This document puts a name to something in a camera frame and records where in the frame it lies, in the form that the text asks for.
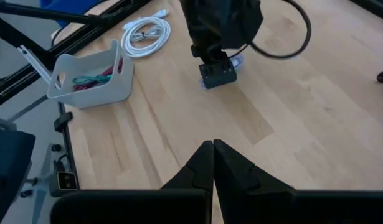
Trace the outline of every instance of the coiled white cable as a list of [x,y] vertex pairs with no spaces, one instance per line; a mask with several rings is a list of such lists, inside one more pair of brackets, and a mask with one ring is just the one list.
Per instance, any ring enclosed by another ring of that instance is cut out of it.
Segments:
[[[168,10],[161,10],[150,17],[139,18],[123,26],[125,33],[121,39],[121,46],[131,58],[141,58],[151,55],[159,50],[171,35],[171,26],[163,17],[169,14]],[[147,32],[138,32],[142,27],[154,24]],[[144,39],[156,39],[154,43],[146,47],[134,47],[132,42],[139,42]]]

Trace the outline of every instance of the black metal frame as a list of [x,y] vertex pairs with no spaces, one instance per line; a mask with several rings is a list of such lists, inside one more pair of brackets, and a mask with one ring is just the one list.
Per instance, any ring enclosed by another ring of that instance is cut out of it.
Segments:
[[[58,103],[60,116],[65,114],[65,106],[63,103]],[[73,150],[71,144],[71,135],[69,134],[68,125],[65,125],[62,130],[62,137],[64,139],[64,148],[67,152],[67,159],[69,162],[70,172],[73,172],[77,178],[77,182],[79,183],[77,168],[75,165],[75,159],[73,158]]]
[[104,24],[104,18],[100,16],[84,16],[65,12],[58,12],[36,7],[22,6],[18,4],[0,2],[0,13],[17,16],[28,16],[41,19],[64,20],[81,24]]
[[[55,60],[59,55],[74,54],[78,52],[79,50],[86,47],[99,36],[104,34],[106,31],[110,30],[112,27],[116,26],[119,22],[123,21],[126,17],[128,17],[129,15],[131,15],[150,1],[151,0],[121,0],[113,6],[111,6],[110,8],[108,8],[105,12],[103,12],[100,15],[100,18],[104,19],[104,26],[84,25],[83,27],[79,28],[79,30],[75,31],[73,34],[71,34],[66,39],[59,42],[57,45],[55,45],[49,50],[44,50],[42,47],[37,45],[28,37],[26,37],[24,34],[20,33],[18,30],[16,30],[11,25],[9,25],[1,19],[0,25],[2,27],[0,28],[3,28],[3,30],[9,29],[9,31],[11,32],[16,32],[17,35],[14,35],[14,37],[23,37],[21,38],[20,42],[18,39],[14,39],[13,41],[17,42],[17,44],[23,44],[30,48],[33,51],[33,53],[39,59],[42,60],[42,63],[44,63],[48,69],[52,69]],[[82,16],[77,16],[77,18],[84,19],[84,17]],[[5,35],[3,30],[0,29],[0,34]],[[34,83],[39,78],[40,75],[34,70],[34,68],[31,65],[26,65],[25,67],[22,67],[17,72],[7,77],[4,80],[4,86],[0,86],[0,105],[2,105],[8,99],[21,92],[23,89],[27,88],[30,84]]]
[[360,5],[364,9],[374,13],[375,15],[383,18],[383,0],[351,0],[352,2]]

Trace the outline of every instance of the blue object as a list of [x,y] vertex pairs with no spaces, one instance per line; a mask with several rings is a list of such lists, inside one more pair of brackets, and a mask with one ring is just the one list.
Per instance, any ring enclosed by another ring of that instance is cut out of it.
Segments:
[[[40,0],[40,8],[72,14],[85,14],[89,9],[105,0]],[[68,22],[57,21],[61,28]]]
[[108,81],[110,81],[111,77],[112,75],[107,75],[107,76],[97,75],[95,77],[82,75],[82,76],[74,78],[72,82],[75,85],[87,85],[93,81],[97,81],[99,83],[107,83]]
[[26,179],[34,144],[31,134],[0,130],[0,222]]

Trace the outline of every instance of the wooden table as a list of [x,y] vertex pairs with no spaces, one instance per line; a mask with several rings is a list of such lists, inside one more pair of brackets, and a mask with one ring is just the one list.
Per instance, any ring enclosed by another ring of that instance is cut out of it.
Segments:
[[[80,188],[158,189],[217,138],[297,189],[383,189],[383,20],[349,1],[297,2],[313,24],[307,50],[276,61],[247,49],[238,81],[214,90],[199,85],[178,0],[152,0],[80,51],[107,49],[127,21],[170,10],[171,37],[134,60],[127,100],[65,107]],[[295,10],[264,0],[262,12],[258,45],[279,54],[300,46],[305,25]],[[218,209],[215,199],[215,223]]]

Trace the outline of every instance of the gray floor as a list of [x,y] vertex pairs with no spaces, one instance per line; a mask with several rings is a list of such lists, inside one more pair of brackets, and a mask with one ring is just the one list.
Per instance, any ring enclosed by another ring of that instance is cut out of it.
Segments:
[[[39,7],[38,0],[7,0],[7,2]],[[45,49],[50,47],[50,34],[59,28],[55,21],[4,14],[0,14],[0,17]],[[15,72],[25,64],[25,60],[14,47],[0,39],[0,78]],[[0,106],[0,118],[10,118],[34,100],[45,95],[46,90],[47,85],[42,80],[35,82]],[[36,136],[30,177],[39,175],[48,144],[50,142],[63,143],[62,135],[56,133],[53,128],[53,122],[58,115],[57,103],[45,101],[16,121],[19,130]],[[54,198],[46,197],[38,223],[49,223],[49,212],[54,202]],[[35,197],[19,198],[12,204],[3,223],[32,223],[34,204]]]

